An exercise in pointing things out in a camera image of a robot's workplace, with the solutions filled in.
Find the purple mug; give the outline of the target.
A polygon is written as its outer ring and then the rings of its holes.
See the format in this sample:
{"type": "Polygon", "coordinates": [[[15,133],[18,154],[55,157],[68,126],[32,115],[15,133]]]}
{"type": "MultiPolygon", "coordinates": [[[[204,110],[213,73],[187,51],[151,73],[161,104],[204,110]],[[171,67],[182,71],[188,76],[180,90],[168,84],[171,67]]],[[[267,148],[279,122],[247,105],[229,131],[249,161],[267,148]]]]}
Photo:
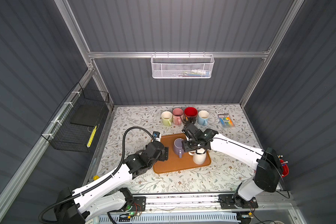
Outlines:
{"type": "Polygon", "coordinates": [[[174,144],[173,144],[173,151],[179,158],[183,157],[185,153],[183,149],[183,139],[181,138],[175,139],[174,144]]]}

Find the black mug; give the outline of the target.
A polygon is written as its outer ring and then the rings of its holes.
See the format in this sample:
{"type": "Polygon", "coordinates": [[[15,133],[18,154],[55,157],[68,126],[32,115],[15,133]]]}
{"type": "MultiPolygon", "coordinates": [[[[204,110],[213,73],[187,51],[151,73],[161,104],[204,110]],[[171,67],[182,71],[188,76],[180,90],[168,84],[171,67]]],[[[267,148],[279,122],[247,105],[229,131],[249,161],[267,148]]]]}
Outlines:
{"type": "Polygon", "coordinates": [[[187,107],[184,110],[184,115],[183,115],[183,122],[184,124],[195,124],[197,121],[197,116],[198,116],[198,110],[194,107],[187,107]]]}

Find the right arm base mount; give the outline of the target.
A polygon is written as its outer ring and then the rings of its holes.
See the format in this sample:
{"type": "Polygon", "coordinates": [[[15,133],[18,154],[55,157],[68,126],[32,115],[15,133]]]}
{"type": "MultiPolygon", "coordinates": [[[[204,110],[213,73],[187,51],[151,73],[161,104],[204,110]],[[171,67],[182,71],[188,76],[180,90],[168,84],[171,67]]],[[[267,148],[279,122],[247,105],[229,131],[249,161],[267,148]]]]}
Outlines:
{"type": "Polygon", "coordinates": [[[259,207],[255,197],[246,201],[235,192],[219,194],[218,202],[222,209],[257,209],[259,207]]]}

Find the light blue mug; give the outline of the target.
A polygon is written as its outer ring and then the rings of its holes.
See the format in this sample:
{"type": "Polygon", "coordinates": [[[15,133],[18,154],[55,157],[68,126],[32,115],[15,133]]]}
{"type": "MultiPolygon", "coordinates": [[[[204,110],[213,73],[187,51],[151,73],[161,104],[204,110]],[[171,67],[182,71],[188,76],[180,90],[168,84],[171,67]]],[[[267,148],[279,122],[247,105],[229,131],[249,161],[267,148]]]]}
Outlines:
{"type": "Polygon", "coordinates": [[[201,125],[201,126],[207,126],[209,117],[210,117],[209,112],[207,112],[205,110],[199,111],[198,119],[197,119],[198,124],[201,125]]]}

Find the pink mug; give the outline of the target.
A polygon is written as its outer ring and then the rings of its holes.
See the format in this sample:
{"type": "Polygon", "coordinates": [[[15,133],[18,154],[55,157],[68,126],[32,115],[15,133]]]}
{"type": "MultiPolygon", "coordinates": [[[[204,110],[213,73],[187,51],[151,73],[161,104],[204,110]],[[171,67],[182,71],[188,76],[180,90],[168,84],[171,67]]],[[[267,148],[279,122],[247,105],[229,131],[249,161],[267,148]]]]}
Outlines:
{"type": "Polygon", "coordinates": [[[174,108],[172,111],[173,123],[176,126],[182,125],[184,111],[182,108],[174,108]]]}

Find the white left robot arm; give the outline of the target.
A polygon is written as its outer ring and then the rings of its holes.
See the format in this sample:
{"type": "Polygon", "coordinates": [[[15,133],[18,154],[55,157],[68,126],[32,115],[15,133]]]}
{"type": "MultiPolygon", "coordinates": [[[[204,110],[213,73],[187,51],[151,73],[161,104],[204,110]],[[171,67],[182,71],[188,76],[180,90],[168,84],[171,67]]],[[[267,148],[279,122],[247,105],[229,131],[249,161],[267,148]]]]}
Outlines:
{"type": "Polygon", "coordinates": [[[129,155],[118,170],[104,175],[101,180],[74,190],[60,193],[54,207],[57,224],[84,224],[101,214],[128,211],[134,197],[122,185],[146,173],[157,161],[166,161],[169,149],[159,141],[152,141],[138,154],[129,155]]]}

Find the light green mug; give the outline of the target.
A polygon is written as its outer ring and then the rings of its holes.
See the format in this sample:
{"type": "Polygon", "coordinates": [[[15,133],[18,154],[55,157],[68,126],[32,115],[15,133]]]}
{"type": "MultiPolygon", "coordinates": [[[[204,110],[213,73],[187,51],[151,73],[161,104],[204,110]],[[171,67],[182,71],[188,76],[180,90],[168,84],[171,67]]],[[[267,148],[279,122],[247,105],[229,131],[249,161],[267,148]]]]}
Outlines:
{"type": "Polygon", "coordinates": [[[172,126],[173,114],[170,111],[161,113],[162,124],[166,127],[172,126]]]}

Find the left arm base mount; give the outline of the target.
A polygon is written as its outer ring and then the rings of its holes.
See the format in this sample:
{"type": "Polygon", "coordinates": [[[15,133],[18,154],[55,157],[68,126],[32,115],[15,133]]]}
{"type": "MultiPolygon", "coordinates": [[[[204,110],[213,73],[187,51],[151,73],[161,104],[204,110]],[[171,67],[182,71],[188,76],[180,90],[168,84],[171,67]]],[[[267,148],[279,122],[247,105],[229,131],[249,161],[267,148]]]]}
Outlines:
{"type": "Polygon", "coordinates": [[[146,209],[146,197],[133,197],[133,201],[129,202],[128,204],[125,204],[124,207],[122,208],[122,211],[124,212],[142,212],[145,211],[146,209]]]}

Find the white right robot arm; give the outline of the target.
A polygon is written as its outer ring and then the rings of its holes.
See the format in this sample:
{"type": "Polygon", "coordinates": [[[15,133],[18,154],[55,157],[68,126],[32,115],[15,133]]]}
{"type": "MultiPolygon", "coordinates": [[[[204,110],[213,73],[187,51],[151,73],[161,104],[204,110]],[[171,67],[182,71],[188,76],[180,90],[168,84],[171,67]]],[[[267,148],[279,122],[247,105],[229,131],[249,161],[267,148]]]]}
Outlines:
{"type": "Polygon", "coordinates": [[[196,155],[202,149],[203,153],[214,150],[228,155],[254,170],[254,175],[243,181],[232,196],[231,201],[238,207],[249,203],[261,192],[274,193],[282,179],[283,167],[281,161],[272,148],[260,149],[250,147],[229,139],[218,131],[206,129],[201,131],[194,124],[188,123],[182,129],[186,135],[183,141],[185,152],[195,151],[196,155]]]}

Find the white mug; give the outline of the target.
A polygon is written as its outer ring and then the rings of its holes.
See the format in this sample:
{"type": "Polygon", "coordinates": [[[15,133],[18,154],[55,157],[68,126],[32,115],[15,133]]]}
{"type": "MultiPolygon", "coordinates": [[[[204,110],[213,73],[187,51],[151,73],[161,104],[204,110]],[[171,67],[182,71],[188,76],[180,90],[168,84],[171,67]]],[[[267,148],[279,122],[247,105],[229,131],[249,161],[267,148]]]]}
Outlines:
{"type": "Polygon", "coordinates": [[[193,156],[193,162],[197,165],[202,165],[207,157],[207,153],[204,148],[190,151],[188,154],[193,156]]]}

